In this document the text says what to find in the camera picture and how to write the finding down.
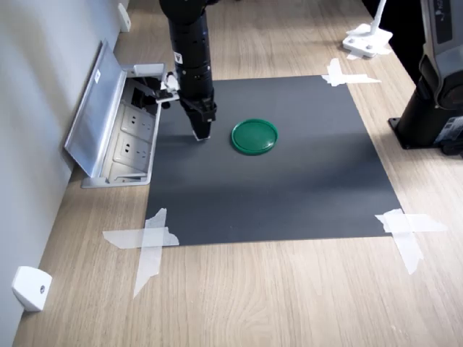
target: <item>wooden table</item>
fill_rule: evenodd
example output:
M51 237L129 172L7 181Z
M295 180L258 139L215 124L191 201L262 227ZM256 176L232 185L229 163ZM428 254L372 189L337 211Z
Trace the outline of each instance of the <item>wooden table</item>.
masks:
M173 61L156 0L132 0L121 63ZM414 85L394 54L346 60L345 32L370 17L357 0L223 0L208 10L216 80L346 73L381 84L349 89L406 213L446 233L418 234L409 275L394 240L339 239L178 247L132 299L139 250L104 230L140 228L148 187L81 189L74 173L40 268L46 308L22 318L16 346L462 346L463 162L404 151L386 120Z

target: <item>black robotic arm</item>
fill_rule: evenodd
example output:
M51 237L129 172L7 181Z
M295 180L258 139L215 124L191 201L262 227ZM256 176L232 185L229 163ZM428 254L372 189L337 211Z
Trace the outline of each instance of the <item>black robotic arm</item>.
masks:
M463 152L463 0L422 0L426 43L421 78L400 119L390 119L404 149Z
M160 0L169 20L180 103L199 140L209 138L216 120L208 23L205 8L218 0Z

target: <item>electrical socket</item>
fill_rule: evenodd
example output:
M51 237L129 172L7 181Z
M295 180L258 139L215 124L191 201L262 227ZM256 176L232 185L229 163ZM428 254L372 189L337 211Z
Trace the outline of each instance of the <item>electrical socket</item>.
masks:
M154 132L154 119L149 114L125 106L121 129L145 141L151 141Z
M114 161L147 172L150 161L149 144L130 134L119 133Z

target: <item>green plastic lid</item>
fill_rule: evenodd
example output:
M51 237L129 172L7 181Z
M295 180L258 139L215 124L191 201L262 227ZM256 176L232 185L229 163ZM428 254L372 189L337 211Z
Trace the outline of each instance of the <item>green plastic lid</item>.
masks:
M231 142L236 150L248 155L259 155L273 148L278 130L269 121L247 119L231 131Z

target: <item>masking tape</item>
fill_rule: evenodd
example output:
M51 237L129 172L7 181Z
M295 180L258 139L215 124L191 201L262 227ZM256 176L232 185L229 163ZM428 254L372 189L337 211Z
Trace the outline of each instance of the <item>masking tape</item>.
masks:
M349 60L356 60L356 59L360 59L362 58L363 55L361 53L354 53L353 51L351 51L348 55L347 55L347 58Z
M328 74L324 74L322 78L333 87L346 83L381 83L380 80L370 78L366 74L343 74L337 58L330 61L327 70Z
M414 233L428 231L446 231L447 227L424 214L404 214L402 209L376 215L383 224L384 231L391 233L397 245L408 273L413 274L420 260L424 259Z
M161 208L154 217L145 221L144 229L104 231L105 240L120 249L140 248L137 277L133 297L140 292L151 277L159 274L162 247L178 246L179 240L165 227L167 210Z

